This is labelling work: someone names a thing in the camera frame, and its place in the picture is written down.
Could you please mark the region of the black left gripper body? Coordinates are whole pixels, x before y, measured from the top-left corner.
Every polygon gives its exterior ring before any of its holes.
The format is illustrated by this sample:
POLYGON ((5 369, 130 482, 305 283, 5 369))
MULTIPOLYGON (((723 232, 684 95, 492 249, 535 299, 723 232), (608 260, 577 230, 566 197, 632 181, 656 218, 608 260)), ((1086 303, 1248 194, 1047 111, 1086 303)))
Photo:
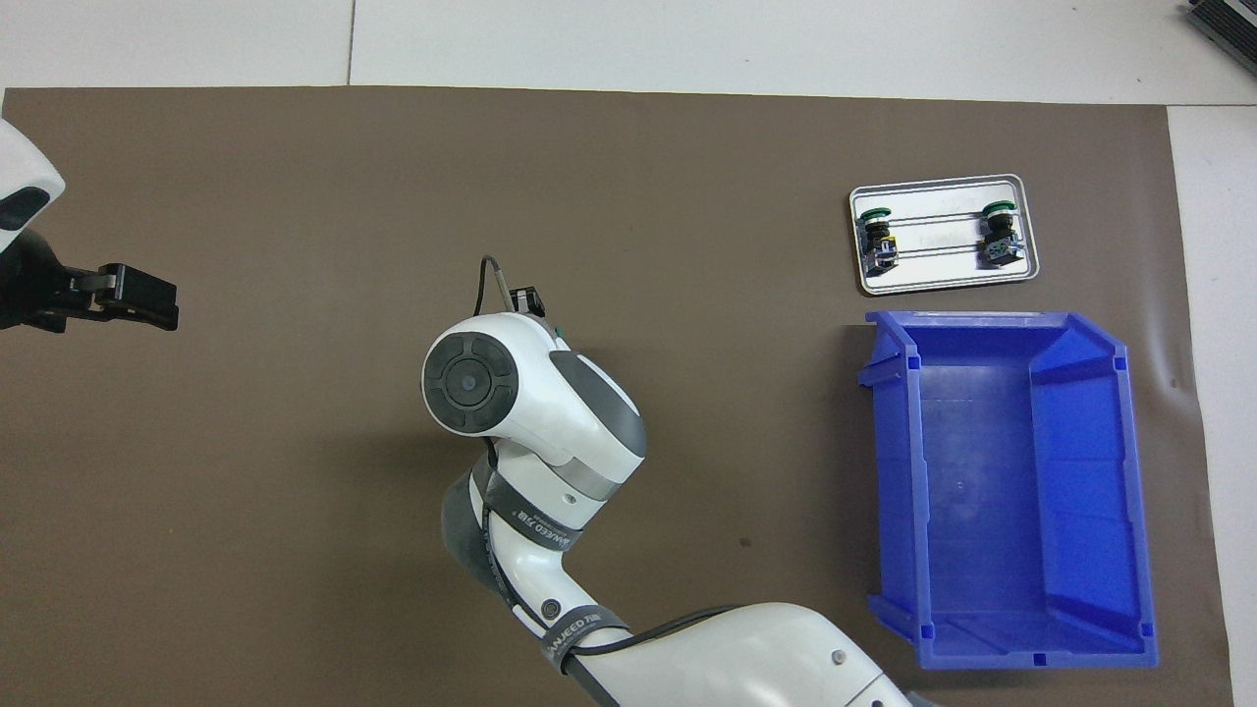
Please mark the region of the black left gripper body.
POLYGON ((67 316, 48 309, 57 307, 75 276, 44 237, 31 229, 18 233, 3 252, 1 274, 3 330, 24 325, 49 333, 67 331, 67 316))

